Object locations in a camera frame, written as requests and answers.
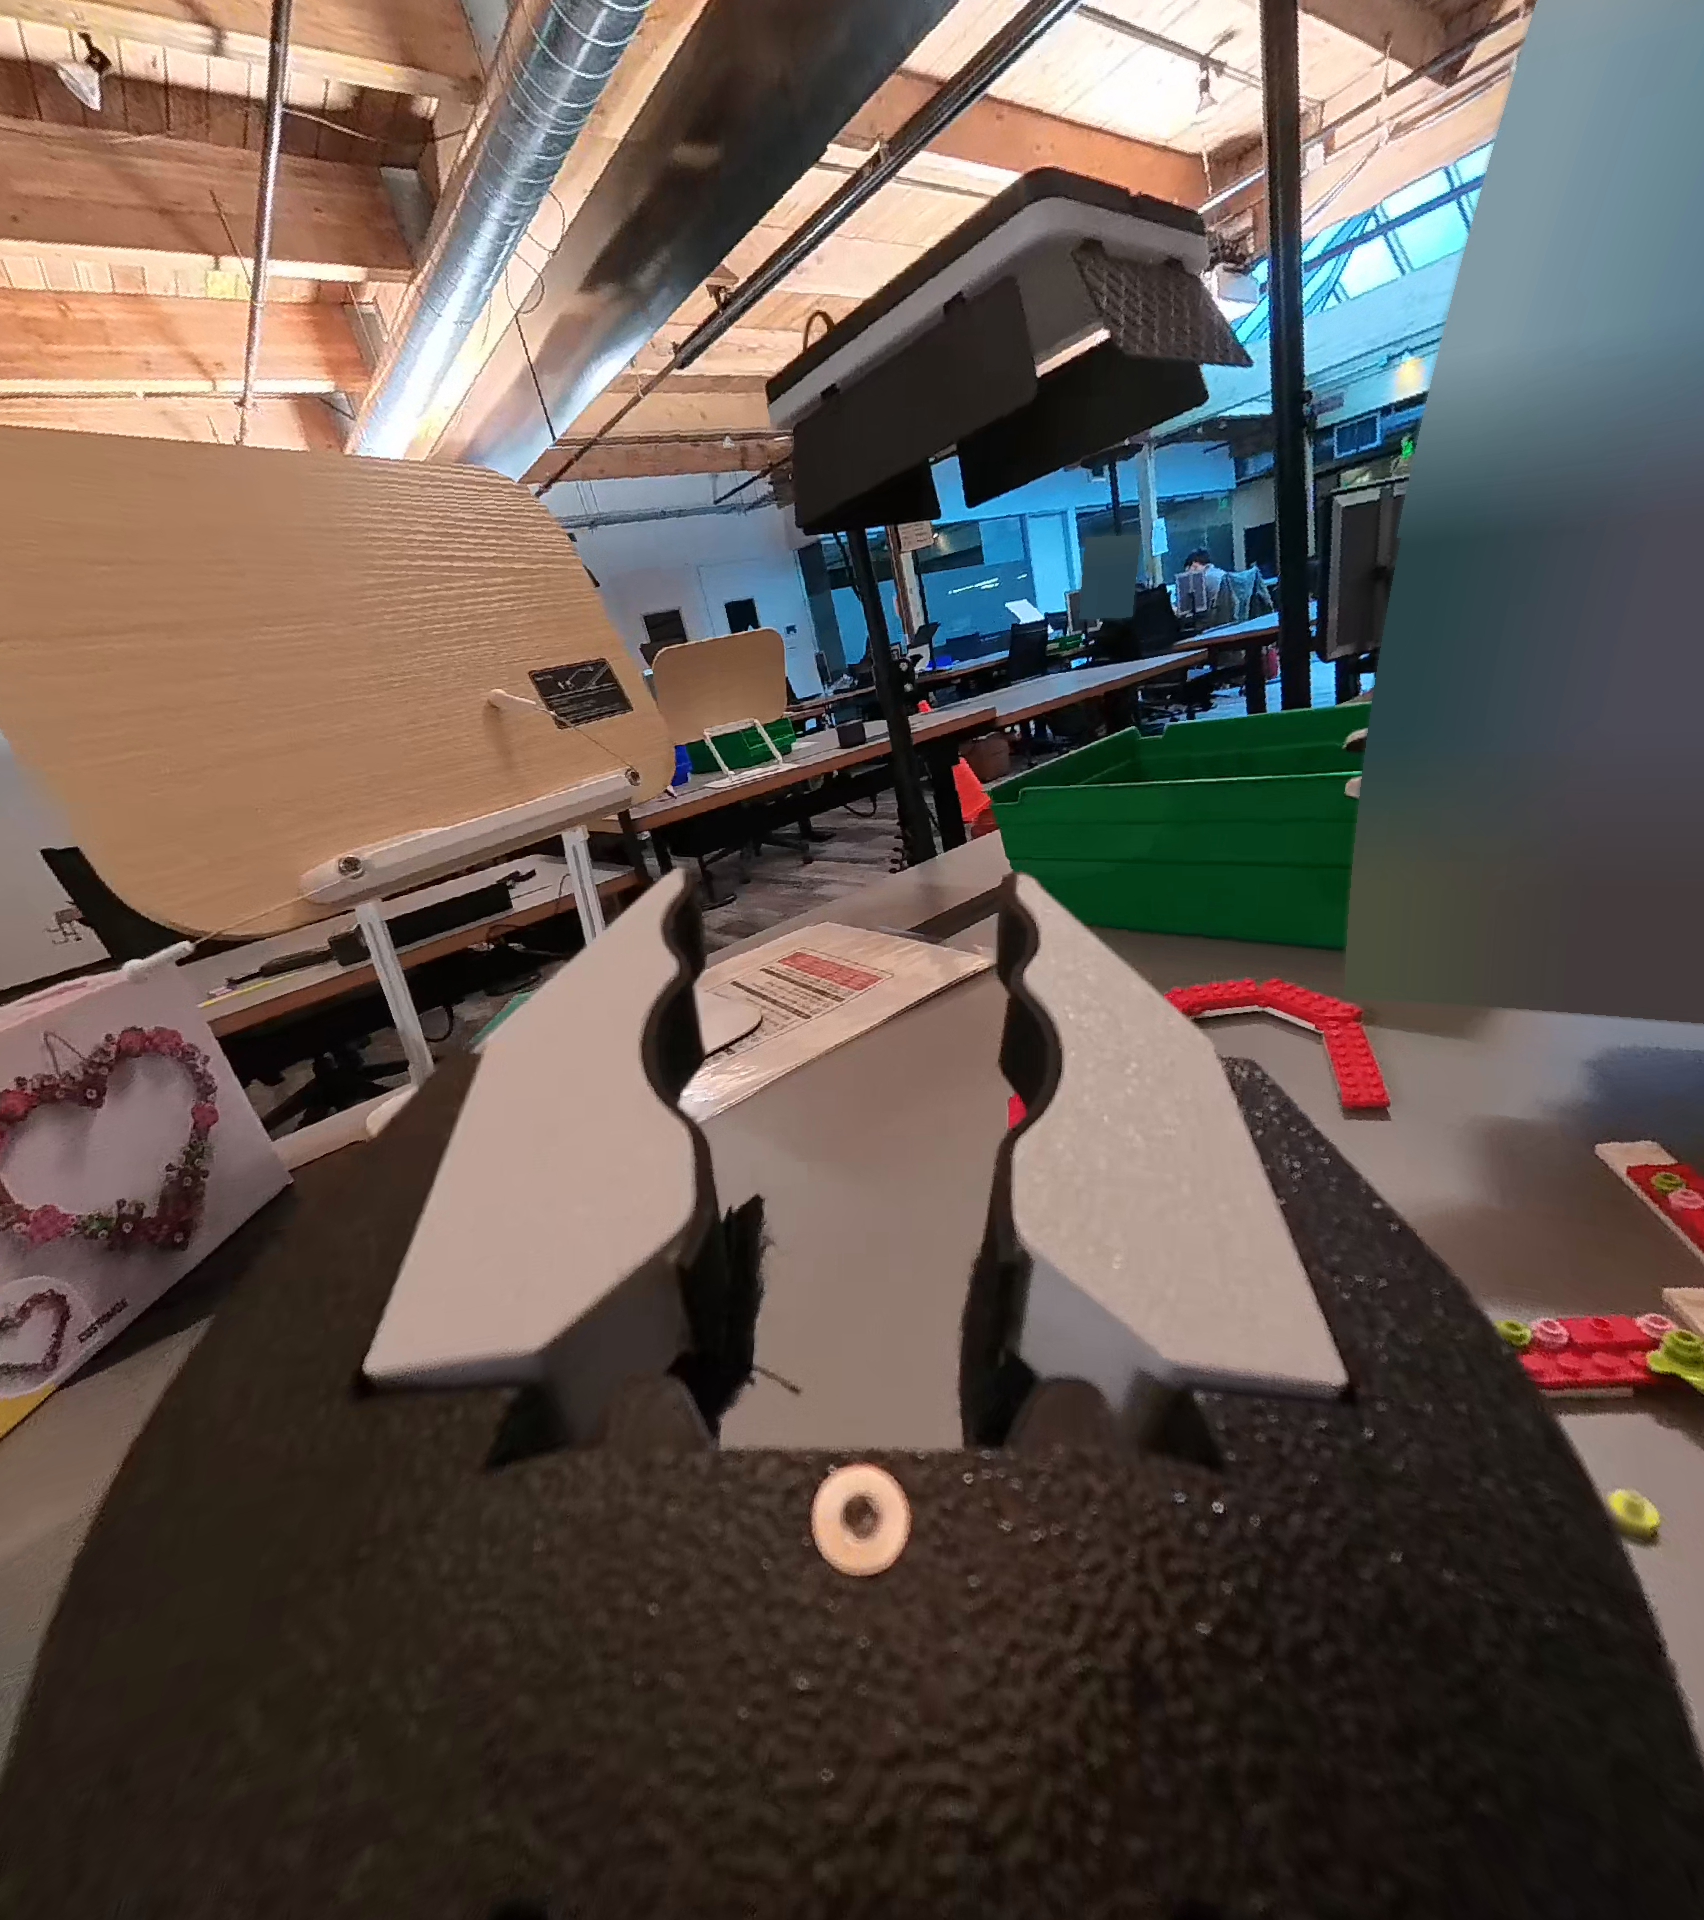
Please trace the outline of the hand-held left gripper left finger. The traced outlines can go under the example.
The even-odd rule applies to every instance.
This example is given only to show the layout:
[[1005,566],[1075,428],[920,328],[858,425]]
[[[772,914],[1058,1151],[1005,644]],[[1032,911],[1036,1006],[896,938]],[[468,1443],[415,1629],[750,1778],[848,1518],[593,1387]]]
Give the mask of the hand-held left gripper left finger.
[[641,1380],[723,1387],[723,1212],[680,1096],[703,918],[657,879],[480,1047],[361,1362],[385,1393],[500,1387],[530,1448],[600,1439]]

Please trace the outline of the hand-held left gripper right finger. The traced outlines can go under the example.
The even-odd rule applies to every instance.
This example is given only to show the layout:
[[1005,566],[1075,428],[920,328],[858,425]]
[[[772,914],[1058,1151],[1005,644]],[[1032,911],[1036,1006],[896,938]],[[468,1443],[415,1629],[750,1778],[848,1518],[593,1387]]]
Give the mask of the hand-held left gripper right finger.
[[961,1313],[961,1431],[1000,1448],[1054,1387],[1157,1443],[1201,1391],[1336,1404],[1344,1356],[1225,1061],[1035,875],[1002,885],[993,1163]]

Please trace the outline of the red angled lego plate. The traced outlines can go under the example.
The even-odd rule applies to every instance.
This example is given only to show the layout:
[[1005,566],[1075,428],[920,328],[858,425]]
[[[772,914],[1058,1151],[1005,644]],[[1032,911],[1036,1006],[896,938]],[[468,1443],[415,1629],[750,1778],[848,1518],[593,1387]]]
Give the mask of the red angled lego plate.
[[1166,1001],[1195,1022],[1264,1017],[1315,1033],[1347,1114],[1389,1111],[1391,1090],[1368,1037],[1364,1009],[1283,975],[1236,975],[1174,986]]

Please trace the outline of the white heart wreath lego box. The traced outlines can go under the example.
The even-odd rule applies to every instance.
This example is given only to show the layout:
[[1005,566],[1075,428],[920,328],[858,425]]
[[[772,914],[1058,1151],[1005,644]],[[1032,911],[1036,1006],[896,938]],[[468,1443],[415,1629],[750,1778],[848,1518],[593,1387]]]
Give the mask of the white heart wreath lego box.
[[176,967],[0,1006],[0,1439],[288,1183]]

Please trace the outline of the red lego plate with flowers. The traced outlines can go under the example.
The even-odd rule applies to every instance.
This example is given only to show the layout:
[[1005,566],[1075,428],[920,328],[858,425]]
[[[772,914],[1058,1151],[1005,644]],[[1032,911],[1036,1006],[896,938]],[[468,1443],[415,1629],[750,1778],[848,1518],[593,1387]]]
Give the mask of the red lego plate with flowers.
[[1629,1397],[1686,1387],[1704,1397],[1704,1336],[1662,1312],[1492,1321],[1543,1396]]

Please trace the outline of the black power strip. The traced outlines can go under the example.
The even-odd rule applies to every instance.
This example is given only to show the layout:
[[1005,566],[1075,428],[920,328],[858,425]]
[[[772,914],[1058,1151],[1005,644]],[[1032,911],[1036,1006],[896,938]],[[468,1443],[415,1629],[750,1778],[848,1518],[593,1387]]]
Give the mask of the black power strip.
[[[497,878],[482,885],[471,885],[463,892],[434,899],[413,910],[386,915],[385,924],[396,950],[416,948],[442,933],[456,931],[475,924],[490,921],[513,907],[513,888],[508,878]],[[341,967],[369,963],[369,946],[359,925],[334,933],[326,941],[330,958]]]

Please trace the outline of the green stacked plastic bins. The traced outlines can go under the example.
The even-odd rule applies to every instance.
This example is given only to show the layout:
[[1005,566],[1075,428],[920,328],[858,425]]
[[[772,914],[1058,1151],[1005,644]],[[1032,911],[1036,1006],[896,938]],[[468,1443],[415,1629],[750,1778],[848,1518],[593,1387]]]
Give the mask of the green stacked plastic bins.
[[1348,941],[1368,704],[1107,734],[999,781],[1009,863],[1094,928]]

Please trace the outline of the instruction sheet in clear sleeve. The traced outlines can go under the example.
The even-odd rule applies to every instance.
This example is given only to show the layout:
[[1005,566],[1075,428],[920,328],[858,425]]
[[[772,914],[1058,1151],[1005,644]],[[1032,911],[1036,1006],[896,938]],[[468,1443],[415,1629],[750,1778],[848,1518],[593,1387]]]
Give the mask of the instruction sheet in clear sleeve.
[[678,1110],[711,1122],[987,963],[970,948],[835,921],[728,950],[696,986],[709,1054]]

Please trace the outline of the long wooden desk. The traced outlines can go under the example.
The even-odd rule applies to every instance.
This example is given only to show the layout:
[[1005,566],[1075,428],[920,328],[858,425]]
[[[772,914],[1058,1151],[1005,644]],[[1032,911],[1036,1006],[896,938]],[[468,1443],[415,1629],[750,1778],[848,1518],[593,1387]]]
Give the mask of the long wooden desk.
[[841,744],[808,734],[793,753],[743,772],[696,774],[684,785],[634,806],[628,823],[660,863],[693,862],[701,870],[723,856],[746,859],[768,846],[793,846],[805,859],[816,850],[806,823],[888,789],[905,799],[907,863],[917,866],[967,842],[957,767],[967,744],[995,732],[999,707],[965,701],[917,713],[913,741],[894,750],[888,730],[866,741]]

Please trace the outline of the black light stand pole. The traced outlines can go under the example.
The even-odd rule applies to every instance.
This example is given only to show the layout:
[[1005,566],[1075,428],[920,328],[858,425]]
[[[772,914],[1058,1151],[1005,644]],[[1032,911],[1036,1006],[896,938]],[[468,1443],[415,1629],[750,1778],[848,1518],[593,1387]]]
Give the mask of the black light stand pole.
[[866,663],[888,734],[905,858],[908,866],[922,866],[938,852],[961,850],[968,837],[957,781],[958,745],[951,736],[936,738],[928,745],[918,744],[903,670],[891,644],[871,533],[857,530],[845,542],[848,571],[864,612]]

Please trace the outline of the grey computer monitor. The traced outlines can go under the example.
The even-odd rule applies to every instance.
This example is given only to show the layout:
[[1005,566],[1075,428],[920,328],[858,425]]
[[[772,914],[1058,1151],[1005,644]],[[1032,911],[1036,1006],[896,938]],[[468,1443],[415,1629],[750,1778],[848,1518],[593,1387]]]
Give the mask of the grey computer monitor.
[[1408,478],[1393,475],[1326,491],[1316,501],[1315,652],[1320,659],[1363,659],[1378,652],[1407,491]]

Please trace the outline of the black white overhead panel light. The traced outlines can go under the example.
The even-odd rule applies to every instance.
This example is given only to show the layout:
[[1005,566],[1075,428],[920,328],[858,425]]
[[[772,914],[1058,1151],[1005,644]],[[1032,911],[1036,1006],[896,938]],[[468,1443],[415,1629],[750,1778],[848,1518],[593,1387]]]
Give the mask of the black white overhead panel light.
[[1197,207],[1056,166],[1014,180],[768,381],[806,538],[990,503],[1120,450],[1251,356]]

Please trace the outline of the black vertical pole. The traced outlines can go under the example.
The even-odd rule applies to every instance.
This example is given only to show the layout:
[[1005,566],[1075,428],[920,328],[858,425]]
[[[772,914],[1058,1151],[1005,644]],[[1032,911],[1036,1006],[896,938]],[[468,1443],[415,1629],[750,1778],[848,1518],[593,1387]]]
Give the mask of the black vertical pole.
[[1303,89],[1296,1],[1260,1],[1268,228],[1268,356],[1274,421],[1280,705],[1309,707],[1312,682],[1312,446],[1304,342]]

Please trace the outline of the metal ventilation duct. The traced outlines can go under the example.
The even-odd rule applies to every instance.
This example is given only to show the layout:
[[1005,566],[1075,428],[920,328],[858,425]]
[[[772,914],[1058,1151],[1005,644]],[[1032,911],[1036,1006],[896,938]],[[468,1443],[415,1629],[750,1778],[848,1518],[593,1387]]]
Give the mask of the metal ventilation duct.
[[519,1],[507,12],[475,125],[347,441],[353,455],[409,457],[454,398],[460,348],[649,10],[649,1]]

